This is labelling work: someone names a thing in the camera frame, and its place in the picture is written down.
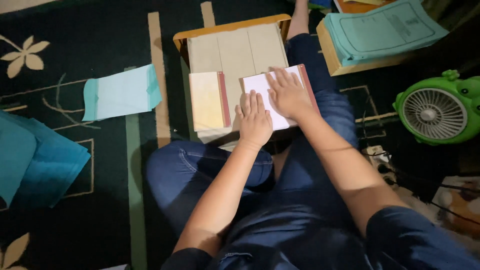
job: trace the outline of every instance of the sleeve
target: sleeve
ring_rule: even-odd
[[[383,266],[395,261],[406,269],[480,270],[480,263],[444,229],[405,207],[387,207],[370,218],[367,249]]]
[[[205,251],[191,247],[173,253],[161,270],[203,270],[211,260],[212,256]]]

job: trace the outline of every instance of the fan grille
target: fan grille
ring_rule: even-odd
[[[407,96],[403,103],[407,124],[422,136],[446,140],[460,134],[467,125],[467,111],[452,94],[423,88]]]

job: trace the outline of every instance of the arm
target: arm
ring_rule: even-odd
[[[366,235],[367,222],[377,211],[406,207],[371,164],[313,110],[296,75],[283,69],[275,74],[277,80],[267,76],[273,102],[282,115],[297,121],[360,232]]]
[[[221,233],[232,222],[243,187],[260,148],[272,135],[270,112],[262,96],[246,94],[245,111],[236,107],[240,119],[240,140],[227,162],[193,209],[173,250],[194,247],[215,256],[221,248]]]

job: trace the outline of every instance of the hand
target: hand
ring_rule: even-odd
[[[312,102],[295,73],[288,74],[285,69],[274,68],[276,80],[267,73],[268,90],[278,113],[297,120],[303,109],[312,109]]]
[[[265,110],[261,94],[252,90],[245,94],[245,109],[242,112],[240,105],[235,107],[235,112],[240,118],[239,145],[245,145],[259,151],[268,142],[273,132],[270,111]]]

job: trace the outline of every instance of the fan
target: fan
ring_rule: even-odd
[[[480,133],[480,76],[458,77],[448,70],[397,95],[393,107],[417,141],[461,143]]]

